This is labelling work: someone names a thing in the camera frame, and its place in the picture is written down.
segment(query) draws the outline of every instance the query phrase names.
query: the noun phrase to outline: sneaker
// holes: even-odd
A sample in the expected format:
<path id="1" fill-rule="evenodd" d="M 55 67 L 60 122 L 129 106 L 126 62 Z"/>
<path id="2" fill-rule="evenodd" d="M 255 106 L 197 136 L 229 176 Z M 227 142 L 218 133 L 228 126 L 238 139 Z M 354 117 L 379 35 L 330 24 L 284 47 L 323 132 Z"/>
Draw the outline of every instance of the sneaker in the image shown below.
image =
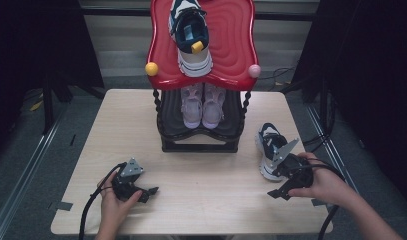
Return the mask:
<path id="1" fill-rule="evenodd" d="M 201 77 L 212 70 L 206 12 L 197 0 L 173 0 L 169 34 L 178 47 L 178 65 L 186 76 Z"/>
<path id="2" fill-rule="evenodd" d="M 184 125 L 187 128 L 193 129 L 200 125 L 202 119 L 202 92 L 202 83 L 181 88 L 181 112 Z"/>
<path id="3" fill-rule="evenodd" d="M 225 101 L 225 88 L 206 83 L 204 86 L 203 125 L 206 128 L 216 128 L 224 119 L 222 105 Z"/>
<path id="4" fill-rule="evenodd" d="M 272 123 L 265 123 L 255 136 L 256 146 L 262 152 L 262 160 L 259 165 L 260 173 L 272 181 L 281 181 L 284 177 L 273 175 L 276 168 L 273 163 L 274 155 L 278 149 L 287 144 L 287 140 L 278 132 Z"/>

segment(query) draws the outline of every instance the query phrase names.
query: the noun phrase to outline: human hand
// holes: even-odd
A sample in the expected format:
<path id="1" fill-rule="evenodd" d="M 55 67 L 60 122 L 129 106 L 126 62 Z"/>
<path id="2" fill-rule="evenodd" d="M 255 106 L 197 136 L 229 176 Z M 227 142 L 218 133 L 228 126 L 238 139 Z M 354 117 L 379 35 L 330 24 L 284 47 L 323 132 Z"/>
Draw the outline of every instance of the human hand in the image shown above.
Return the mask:
<path id="1" fill-rule="evenodd" d="M 308 159 L 310 164 L 324 164 L 315 160 L 316 156 L 313 153 L 300 153 L 297 156 Z M 313 177 L 311 187 L 291 189 L 288 194 L 292 197 L 316 198 L 339 206 L 346 206 L 350 198 L 356 194 L 349 185 L 328 169 L 313 168 Z"/>
<path id="2" fill-rule="evenodd" d="M 141 197 L 142 191 L 135 192 L 127 201 L 123 202 L 119 200 L 112 187 L 112 180 L 116 176 L 114 171 L 107 181 L 102 186 L 100 192 L 101 201 L 101 222 L 99 232 L 96 239 L 114 239 L 118 231 L 119 226 L 123 223 L 129 210 Z"/>

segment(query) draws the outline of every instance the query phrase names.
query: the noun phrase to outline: forearm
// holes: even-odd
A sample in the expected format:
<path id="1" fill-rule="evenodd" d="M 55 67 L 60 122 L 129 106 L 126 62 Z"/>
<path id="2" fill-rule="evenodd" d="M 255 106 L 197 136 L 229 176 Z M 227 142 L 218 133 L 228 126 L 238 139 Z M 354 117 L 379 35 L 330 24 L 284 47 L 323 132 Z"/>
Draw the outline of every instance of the forearm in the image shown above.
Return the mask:
<path id="1" fill-rule="evenodd" d="M 100 228 L 95 240 L 114 240 L 116 238 L 117 231 L 118 229 L 115 226 L 100 224 Z"/>
<path id="2" fill-rule="evenodd" d="M 358 194 L 343 206 L 353 216 L 360 232 L 366 240 L 395 240 L 402 239 Z"/>

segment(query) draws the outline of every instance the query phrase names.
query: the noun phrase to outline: wooden table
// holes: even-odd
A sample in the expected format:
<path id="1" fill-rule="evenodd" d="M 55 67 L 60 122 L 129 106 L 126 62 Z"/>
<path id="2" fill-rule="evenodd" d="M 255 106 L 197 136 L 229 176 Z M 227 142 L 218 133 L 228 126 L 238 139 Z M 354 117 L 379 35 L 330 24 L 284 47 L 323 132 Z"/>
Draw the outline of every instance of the wooden table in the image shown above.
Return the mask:
<path id="1" fill-rule="evenodd" d="M 262 177 L 254 136 L 265 122 L 273 123 L 288 141 L 299 138 L 281 93 L 252 92 L 237 153 L 165 153 L 156 127 L 152 90 L 110 90 L 98 112 L 66 189 L 51 230 L 77 234 L 81 214 L 97 183 L 121 162 L 135 157 L 144 168 L 141 188 L 158 186 L 146 204 L 131 209 L 120 234 L 220 235 L 317 233 L 327 216 L 310 199 L 273 199 L 268 191 L 283 183 Z M 204 135 L 183 140 L 214 141 Z M 293 153 L 303 152 L 299 143 Z M 92 204 L 86 234 L 96 234 L 101 197 Z"/>

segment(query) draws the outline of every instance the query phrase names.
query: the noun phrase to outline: red wavy tray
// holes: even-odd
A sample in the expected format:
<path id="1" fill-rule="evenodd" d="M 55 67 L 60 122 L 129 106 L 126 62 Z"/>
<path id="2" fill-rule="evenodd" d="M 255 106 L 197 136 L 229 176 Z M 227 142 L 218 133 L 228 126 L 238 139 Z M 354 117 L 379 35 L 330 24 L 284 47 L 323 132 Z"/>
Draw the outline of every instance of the red wavy tray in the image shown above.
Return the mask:
<path id="1" fill-rule="evenodd" d="M 155 62 L 159 68 L 157 75 L 148 76 L 153 88 L 172 90 L 209 82 L 230 90 L 251 90 L 256 78 L 249 75 L 248 69 L 251 65 L 258 65 L 252 35 L 253 1 L 200 0 L 199 3 L 207 12 L 212 71 L 203 77 L 191 78 L 179 70 L 177 48 L 168 30 L 172 0 L 152 0 L 153 38 L 147 62 Z"/>

